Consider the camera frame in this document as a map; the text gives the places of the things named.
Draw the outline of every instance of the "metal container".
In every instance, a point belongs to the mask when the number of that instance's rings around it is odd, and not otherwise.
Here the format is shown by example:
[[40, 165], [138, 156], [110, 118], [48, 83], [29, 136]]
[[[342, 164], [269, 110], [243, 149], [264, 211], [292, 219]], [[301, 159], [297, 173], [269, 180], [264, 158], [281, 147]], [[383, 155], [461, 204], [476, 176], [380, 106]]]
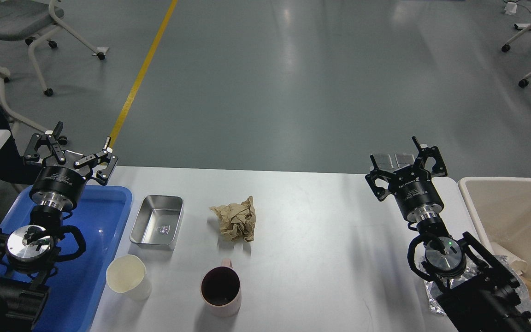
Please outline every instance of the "metal container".
[[173, 250], [183, 199], [176, 196], [149, 195], [141, 204], [130, 241], [141, 248]]

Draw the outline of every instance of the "silver metal disc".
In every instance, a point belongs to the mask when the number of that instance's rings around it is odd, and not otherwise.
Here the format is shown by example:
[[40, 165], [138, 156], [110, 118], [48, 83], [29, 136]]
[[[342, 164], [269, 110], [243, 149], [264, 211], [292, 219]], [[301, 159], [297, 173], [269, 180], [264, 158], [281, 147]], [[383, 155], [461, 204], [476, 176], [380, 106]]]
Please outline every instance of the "silver metal disc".
[[28, 230], [33, 230], [31, 227], [36, 227], [41, 231], [45, 230], [44, 227], [38, 225], [25, 225], [13, 231], [6, 243], [8, 254], [20, 262], [35, 261], [44, 256], [53, 247], [53, 238], [50, 236], [45, 236], [40, 240], [27, 244], [24, 236]]
[[445, 255], [439, 250], [435, 250], [428, 244], [425, 248], [425, 259], [427, 262], [441, 271], [452, 271], [457, 269], [462, 263], [463, 254], [460, 246], [456, 241], [449, 237], [440, 236], [441, 242], [444, 244]]
[[38, 205], [50, 206], [61, 211], [73, 209], [73, 203], [65, 195], [52, 193], [48, 191], [37, 191], [31, 196], [32, 201]]

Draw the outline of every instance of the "chair wheel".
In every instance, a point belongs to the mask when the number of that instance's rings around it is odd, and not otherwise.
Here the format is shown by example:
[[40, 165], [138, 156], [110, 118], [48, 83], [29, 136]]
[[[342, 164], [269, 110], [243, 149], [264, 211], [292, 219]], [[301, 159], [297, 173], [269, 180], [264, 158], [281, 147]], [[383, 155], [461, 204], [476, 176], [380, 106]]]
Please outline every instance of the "chair wheel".
[[59, 136], [57, 142], [59, 142], [60, 145], [67, 145], [68, 140], [66, 136]]

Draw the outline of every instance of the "black pants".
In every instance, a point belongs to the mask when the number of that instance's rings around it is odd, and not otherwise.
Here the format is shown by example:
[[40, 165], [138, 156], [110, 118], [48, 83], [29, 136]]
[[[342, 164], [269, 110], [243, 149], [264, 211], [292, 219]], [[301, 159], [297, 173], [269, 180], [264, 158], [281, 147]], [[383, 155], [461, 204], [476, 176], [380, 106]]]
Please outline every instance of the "black pants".
[[[0, 130], [9, 130], [6, 115], [0, 107]], [[24, 165], [24, 158], [18, 153], [15, 139], [10, 134], [9, 139], [0, 149], [0, 179], [2, 181], [19, 184], [34, 184], [40, 166]]]

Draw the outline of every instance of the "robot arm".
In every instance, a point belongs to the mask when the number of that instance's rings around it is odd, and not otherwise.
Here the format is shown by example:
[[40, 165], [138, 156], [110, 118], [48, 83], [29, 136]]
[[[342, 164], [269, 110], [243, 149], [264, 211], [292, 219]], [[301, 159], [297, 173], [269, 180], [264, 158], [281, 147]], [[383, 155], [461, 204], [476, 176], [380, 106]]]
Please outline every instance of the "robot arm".
[[[516, 309], [520, 304], [514, 290], [520, 286], [518, 280], [470, 233], [454, 240], [440, 217], [444, 202], [431, 182], [432, 176], [447, 176], [440, 150], [420, 145], [415, 137], [413, 142], [418, 151], [415, 162], [388, 172], [371, 155], [373, 170], [366, 175], [376, 198], [382, 201], [393, 195], [408, 228], [419, 232], [409, 245], [409, 267], [420, 278], [436, 283], [442, 292], [436, 300], [459, 332], [531, 332], [531, 313]], [[425, 169], [428, 158], [435, 162], [431, 171]], [[378, 179], [388, 187], [379, 187]], [[421, 263], [425, 273], [415, 265], [419, 244], [425, 247]], [[452, 288], [450, 281], [464, 272], [467, 259], [477, 265], [478, 274]]]
[[[82, 232], [75, 225], [63, 225], [63, 221], [77, 207], [87, 181], [94, 179], [106, 185], [118, 161], [108, 147], [110, 138], [96, 154], [84, 156], [63, 150], [61, 145], [66, 138], [60, 136], [62, 128], [63, 123], [59, 122], [52, 132], [32, 135], [24, 154], [26, 162], [42, 163], [29, 192], [36, 204], [29, 225], [9, 235], [0, 228], [0, 264], [7, 257], [10, 267], [32, 280], [0, 277], [0, 332], [29, 332], [36, 326], [50, 292], [46, 281], [58, 271], [55, 265], [76, 259], [86, 251]], [[50, 156], [40, 162], [38, 149], [43, 146], [50, 150]], [[94, 168], [103, 163], [107, 166], [94, 174]], [[67, 234], [72, 234], [78, 249], [61, 255], [59, 243]]]

